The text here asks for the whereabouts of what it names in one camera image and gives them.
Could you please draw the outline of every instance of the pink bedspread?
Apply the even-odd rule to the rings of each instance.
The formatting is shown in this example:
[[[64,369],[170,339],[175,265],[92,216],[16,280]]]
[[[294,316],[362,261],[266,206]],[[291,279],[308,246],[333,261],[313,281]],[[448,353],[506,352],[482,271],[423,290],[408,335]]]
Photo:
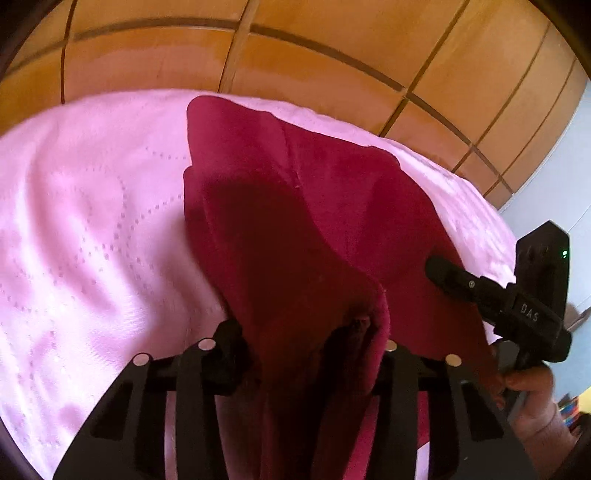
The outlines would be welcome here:
[[[0,417],[45,479],[135,353],[177,354],[224,318],[184,234],[186,109],[198,94],[97,96],[0,138]],[[513,279],[515,238],[468,182],[308,109],[227,98],[393,153],[430,197],[466,268]],[[232,480],[239,471],[230,469]]]

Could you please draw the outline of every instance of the finger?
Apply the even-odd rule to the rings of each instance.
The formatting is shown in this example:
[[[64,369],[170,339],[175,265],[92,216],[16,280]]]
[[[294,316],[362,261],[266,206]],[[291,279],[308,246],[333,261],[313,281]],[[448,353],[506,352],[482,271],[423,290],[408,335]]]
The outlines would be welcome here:
[[[526,392],[547,392],[554,389],[552,370],[543,365],[528,370],[511,372],[505,376],[505,385],[511,390]]]
[[[511,390],[528,392],[524,404],[524,411],[528,415],[538,416],[552,403],[554,376],[546,366],[512,372],[505,377],[505,384]]]

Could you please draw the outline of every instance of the red cloth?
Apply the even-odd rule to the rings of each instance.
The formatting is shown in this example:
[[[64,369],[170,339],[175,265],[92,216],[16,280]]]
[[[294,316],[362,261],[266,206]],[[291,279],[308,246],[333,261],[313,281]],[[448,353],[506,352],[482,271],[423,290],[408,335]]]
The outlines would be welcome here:
[[[261,479],[363,478],[388,337],[494,376],[476,309],[424,274],[432,254],[461,262],[395,157],[216,97],[187,119],[187,232],[256,360]]]

